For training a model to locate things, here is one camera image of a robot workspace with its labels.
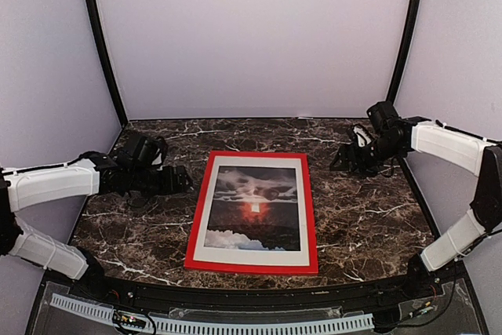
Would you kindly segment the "sunset seascape photo print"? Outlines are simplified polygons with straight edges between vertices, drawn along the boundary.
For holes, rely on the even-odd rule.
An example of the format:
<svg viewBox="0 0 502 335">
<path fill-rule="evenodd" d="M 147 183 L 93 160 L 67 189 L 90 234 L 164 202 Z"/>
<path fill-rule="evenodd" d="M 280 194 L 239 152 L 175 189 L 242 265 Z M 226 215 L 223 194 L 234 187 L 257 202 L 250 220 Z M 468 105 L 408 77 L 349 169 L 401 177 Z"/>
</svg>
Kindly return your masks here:
<svg viewBox="0 0 502 335">
<path fill-rule="evenodd" d="M 220 166 L 204 246 L 299 251 L 296 170 L 289 167 Z"/>
</svg>

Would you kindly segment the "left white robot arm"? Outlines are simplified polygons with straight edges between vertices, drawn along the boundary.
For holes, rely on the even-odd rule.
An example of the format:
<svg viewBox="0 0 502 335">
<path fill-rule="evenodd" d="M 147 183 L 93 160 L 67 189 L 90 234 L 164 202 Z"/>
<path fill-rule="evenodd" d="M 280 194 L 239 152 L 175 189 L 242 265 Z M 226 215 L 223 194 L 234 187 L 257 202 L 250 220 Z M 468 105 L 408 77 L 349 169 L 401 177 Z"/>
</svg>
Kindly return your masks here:
<svg viewBox="0 0 502 335">
<path fill-rule="evenodd" d="M 161 137 L 130 137 L 109 154 L 87 151 L 69 162 L 1 171 L 1 254 L 19 257 L 79 281 L 94 300 L 111 293 L 104 270 L 91 253 L 53 239 L 16 216 L 22 209 L 63 198 L 135 191 L 146 198 L 186 192 L 193 180 L 183 166 L 164 163 Z"/>
</svg>

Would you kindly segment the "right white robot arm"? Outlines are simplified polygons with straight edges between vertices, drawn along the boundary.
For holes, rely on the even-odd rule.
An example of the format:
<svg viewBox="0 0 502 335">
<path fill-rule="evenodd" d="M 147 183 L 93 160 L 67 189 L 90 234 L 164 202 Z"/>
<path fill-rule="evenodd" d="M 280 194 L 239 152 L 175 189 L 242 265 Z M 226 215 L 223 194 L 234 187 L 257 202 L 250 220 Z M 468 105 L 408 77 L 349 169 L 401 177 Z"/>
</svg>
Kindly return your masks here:
<svg viewBox="0 0 502 335">
<path fill-rule="evenodd" d="M 501 229 L 501 142 L 439 120 L 403 118 L 390 101 L 374 104 L 367 115 L 373 129 L 352 126 L 329 168 L 375 177 L 385 173 L 385 162 L 414 153 L 410 169 L 441 231 L 400 282 L 401 293 L 416 299 L 431 284 L 428 272 L 467 256 Z"/>
</svg>

